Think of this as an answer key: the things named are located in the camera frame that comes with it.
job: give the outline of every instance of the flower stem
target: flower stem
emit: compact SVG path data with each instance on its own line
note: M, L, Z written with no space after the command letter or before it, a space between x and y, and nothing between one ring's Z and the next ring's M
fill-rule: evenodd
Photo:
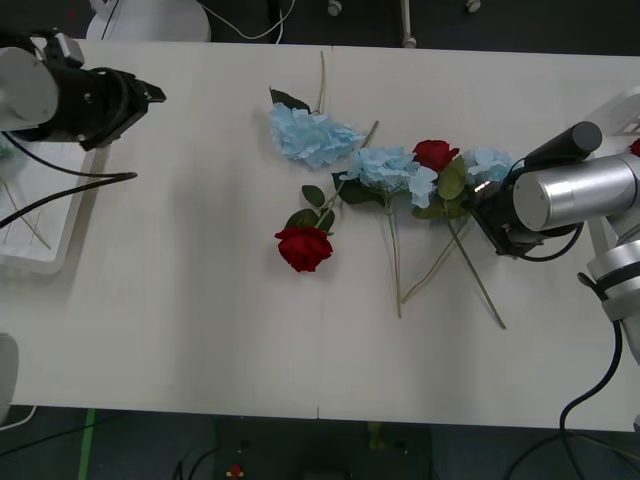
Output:
M464 257L465 262L467 262L467 265L471 270L471 273L475 277L476 282L478 282L478 285L480 286L480 290L482 290L484 297L487 299L487 302L489 303L489 307L493 311L493 315L495 316L496 321L498 322L498 325L500 325L501 329L506 330L507 326L502 321L502 318L500 317L500 314L498 313L496 306L493 304L493 301L491 301L491 297L489 296L487 289L484 288L484 284L482 283L482 280L480 280L480 276L478 275L478 272L476 272L476 269L473 267L473 264L471 263L471 259L469 258L469 256L467 255L467 252L462 246L462 242L460 242L460 239L458 238L458 234L456 233L454 228L451 226L451 222L448 217L446 220L447 220L447 227L449 227L449 232L451 232L451 236L453 236L453 240L456 242L456 245L460 249L460 253L462 253L462 256Z
M324 66L324 52L320 50L320 62L322 63L322 77L320 79L320 93L318 94L318 101L316 102L315 112L322 113L322 100L324 99L324 90L326 83L326 72Z
M342 187L344 187L344 183L345 183L345 180L340 182L340 185L338 185L338 188L336 189L336 193L334 193L331 196L331 198L327 201L327 203L325 203L326 207L322 207L322 208L326 208L326 210L318 219L318 223L316 223L315 228L318 228L322 224L322 221L326 218L327 215L329 215L329 212L331 212L331 210L333 209L333 206L336 203L336 199L338 198L338 195L340 195L340 190L342 190Z
M465 227L465 225L467 224L468 221L469 221L469 217L465 218L464 222L462 223L462 225L458 229L458 235L460 235L460 232ZM454 241L455 240L453 238L451 240L449 240L449 243L447 243L447 246L444 247L444 250L442 250L442 253L440 253L440 255L436 259L435 263L431 266L431 268L429 269L427 274L424 276L424 278L422 280L420 280L418 283L416 283L411 288L411 290L409 290L407 292L407 294L404 296L404 298L402 299L402 303L403 304L407 303L409 301L409 299L413 296L413 294L416 292L416 290L418 290L431 277L431 274L436 270L438 265L440 265L440 262L445 259L446 254L449 251L449 248L451 247L451 245L453 245Z
M9 190L9 185L7 185L7 182L5 182L4 178L0 177L0 184L2 184L4 190L7 192L7 195L9 196L9 200L11 200L11 204L13 205L14 210L17 212L18 210L20 210L18 208L18 206L16 205L15 200L13 199L13 195L11 195L11 191ZM48 250L51 250L51 246L49 246L49 244L47 242L45 242L44 238L42 238L42 235L40 235L40 233L38 232L38 230L31 225L31 223L29 223L29 221L26 219L26 217L22 216L20 217L22 219L22 221L25 223L25 225L27 227L29 227L29 230L31 230L31 233L33 233L33 235L40 240L40 243L42 243L45 247L47 247Z
M323 71L324 71L324 56L322 56L322 65L323 65ZM378 128L378 125L380 125L380 122L378 120L376 120L373 123L373 127L371 127L371 130L369 130L369 134L367 135L367 138L365 138L364 142L362 142L362 147L360 147L360 148L364 148L369 144L369 142L373 138L373 134L376 133L376 129ZM340 190L342 190L342 187L344 187L344 183L345 182L346 182L346 180L342 180L340 182L340 184L338 185L338 188L336 189L336 193L334 193L331 196L331 198L329 198L329 200L327 200L324 203L324 205L320 208L320 210L322 210L323 208L326 208L326 211L322 214L322 216L320 217L320 219L316 223L316 228L318 228L320 226L320 224L322 223L322 221L326 218L326 216L329 215L329 212L331 211L331 209L335 205L336 199L338 198L338 195L340 195Z
M367 137L364 139L364 142L362 142L362 146L360 148L364 148L367 145L369 145L369 143L371 142L371 139L373 138L373 134L376 133L376 130L378 129L378 125L380 125L380 122L376 120L373 123L373 127L371 127L371 130L369 130Z
M398 263L398 242L396 241L396 222L393 210L389 208L387 214L389 220L389 230L391 231L391 243L393 244L393 266L396 277L396 308L398 310L398 318L402 318L402 307L400 304L400 264Z

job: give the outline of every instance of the table surface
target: table surface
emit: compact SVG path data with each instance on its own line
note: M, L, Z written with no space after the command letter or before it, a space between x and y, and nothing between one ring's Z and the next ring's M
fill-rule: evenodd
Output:
M374 145L427 138L525 154L635 86L637 59L302 46L82 43L90 66L129 71L167 102L113 145L134 181L86 195L61 272L0 270L0 331L20 348L14 402L282 417L554 427L609 365L613 333L576 280L588 235L546 264L463 242L508 325L491 317L460 253L394 311L385 217L338 208L335 253L294 272L273 238L330 185L285 160L268 87L313 103ZM399 214L406 291L448 242ZM556 243L544 247L556 249ZM640 369L618 374L571 428L630 430Z

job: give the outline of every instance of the floor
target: floor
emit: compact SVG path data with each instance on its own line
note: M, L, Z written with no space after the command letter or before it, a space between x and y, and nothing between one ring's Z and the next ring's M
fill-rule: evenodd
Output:
M266 0L203 0L247 34L270 26ZM281 0L284 8L288 0ZM298 0L282 43L398 47L402 39L396 0L342 0L342 14L326 12L325 0ZM474 15L462 0L412 0L419 48L539 53L640 55L640 0L485 0ZM92 17L87 0L0 0L0 28L57 27L82 38ZM243 41L210 17L212 40ZM265 37L264 42L273 41ZM29 413L13 407L5 424ZM4 452L85 424L84 409L39 408L24 426L0 432L0 478L176 480L200 455L191 480L223 479L234 463L246 478L330 480L304 471L342 472L353 479L500 479L527 448L554 431L446 425L383 425L379 442L360 422L212 417L171 413L99 411L91 441L80 431L15 453ZM640 436L593 433L640 455ZM611 451L573 440L589 478L640 478ZM86 469L82 459L88 459ZM177 470L179 462L184 472ZM572 478L555 441L521 464L513 478Z

